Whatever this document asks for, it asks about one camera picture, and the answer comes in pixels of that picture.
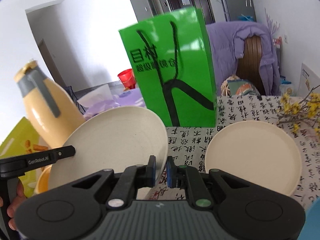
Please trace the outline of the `left hand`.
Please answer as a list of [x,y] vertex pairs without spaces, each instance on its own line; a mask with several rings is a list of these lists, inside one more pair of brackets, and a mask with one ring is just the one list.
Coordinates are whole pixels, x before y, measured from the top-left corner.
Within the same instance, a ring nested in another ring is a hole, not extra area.
[[10,221],[8,222],[8,225],[11,228],[11,230],[14,230],[14,231],[17,230],[16,223],[14,220],[15,212],[16,212],[17,208],[27,199],[24,194],[23,184],[20,180],[18,180],[16,194],[17,194],[16,197],[14,198],[12,203],[7,208],[7,214],[10,217]]

